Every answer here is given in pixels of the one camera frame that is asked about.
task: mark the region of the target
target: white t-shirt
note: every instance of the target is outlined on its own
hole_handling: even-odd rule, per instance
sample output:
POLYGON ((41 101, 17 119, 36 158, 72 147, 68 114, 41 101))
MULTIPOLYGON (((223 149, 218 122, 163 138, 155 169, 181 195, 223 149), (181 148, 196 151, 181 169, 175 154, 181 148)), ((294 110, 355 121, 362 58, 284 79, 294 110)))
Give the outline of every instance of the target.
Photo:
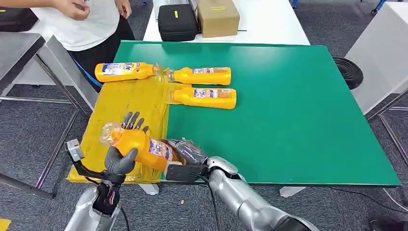
POLYGON ((119 22, 119 12, 114 0, 88 0, 89 15, 76 21, 51 7, 31 8, 36 16, 45 21, 60 43, 69 51, 92 48, 111 36, 119 22))

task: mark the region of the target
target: yellow bottle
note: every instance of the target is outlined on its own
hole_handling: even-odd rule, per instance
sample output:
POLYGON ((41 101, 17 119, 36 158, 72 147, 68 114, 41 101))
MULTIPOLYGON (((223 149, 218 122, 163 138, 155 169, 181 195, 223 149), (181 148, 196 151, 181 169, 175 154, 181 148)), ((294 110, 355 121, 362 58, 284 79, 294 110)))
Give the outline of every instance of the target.
POLYGON ((169 82, 185 84, 220 84, 231 83, 231 69, 229 67, 205 67, 191 69, 189 67, 180 70, 169 70, 169 82))
POLYGON ((122 155, 127 155, 132 148, 137 148, 135 161, 159 171, 165 170, 168 161, 185 162, 179 159, 169 145, 150 138, 141 130, 123 129, 117 122, 107 123, 102 128, 99 141, 114 146, 122 155))
POLYGON ((237 92, 227 88, 186 87, 170 93, 171 104, 233 109, 237 102, 237 92))
POLYGON ((155 65, 146 63, 98 64, 95 76, 99 82, 112 82, 127 79, 145 79, 154 75, 155 65))

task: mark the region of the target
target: human hand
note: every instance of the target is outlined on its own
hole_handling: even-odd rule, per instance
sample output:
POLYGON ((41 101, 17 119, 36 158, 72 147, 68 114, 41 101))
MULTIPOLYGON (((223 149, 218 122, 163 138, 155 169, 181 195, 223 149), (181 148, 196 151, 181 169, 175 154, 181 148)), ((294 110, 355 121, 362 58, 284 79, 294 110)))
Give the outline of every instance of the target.
POLYGON ((74 20, 85 20, 89 15, 89 7, 84 0, 52 0, 52 6, 74 20))
POLYGON ((132 13, 129 0, 115 0, 115 3, 119 14, 125 19, 129 18, 130 14, 132 13))
MULTIPOLYGON (((133 125, 136 122, 136 119, 139 117, 139 112, 135 112, 132 116, 131 112, 128 112, 123 119, 121 127, 124 129, 137 129, 139 130, 144 122, 144 118, 141 118, 135 127, 133 125)), ((144 133, 149 129, 148 126, 145 126, 142 131, 144 133)), ((132 148, 129 153, 123 157, 119 150, 113 146, 110 146, 105 157, 105 168, 108 172, 116 175, 125 175, 131 172, 135 167, 135 158, 138 154, 137 148, 132 148)))

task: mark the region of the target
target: black pants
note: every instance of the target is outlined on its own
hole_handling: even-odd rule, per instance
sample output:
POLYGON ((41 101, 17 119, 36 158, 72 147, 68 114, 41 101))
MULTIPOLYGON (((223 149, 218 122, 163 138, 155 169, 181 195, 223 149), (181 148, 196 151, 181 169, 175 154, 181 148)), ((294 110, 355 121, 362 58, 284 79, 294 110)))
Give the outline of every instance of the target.
POLYGON ((68 51, 82 74, 97 92, 101 90, 102 83, 95 77, 95 67, 100 63, 112 63, 114 61, 120 40, 135 40, 128 21, 122 16, 120 16, 114 34, 103 43, 83 51, 68 51))

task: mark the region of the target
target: black case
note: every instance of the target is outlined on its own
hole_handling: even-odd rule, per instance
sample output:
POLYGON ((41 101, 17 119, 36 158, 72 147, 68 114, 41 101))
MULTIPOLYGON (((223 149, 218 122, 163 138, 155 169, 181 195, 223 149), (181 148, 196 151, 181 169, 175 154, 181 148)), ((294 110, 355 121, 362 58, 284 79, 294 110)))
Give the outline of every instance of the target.
POLYGON ((37 20, 30 9, 0 7, 0 31, 28 31, 37 20))
POLYGON ((163 41, 191 41, 199 33, 195 14, 190 4, 161 6, 158 21, 163 41))

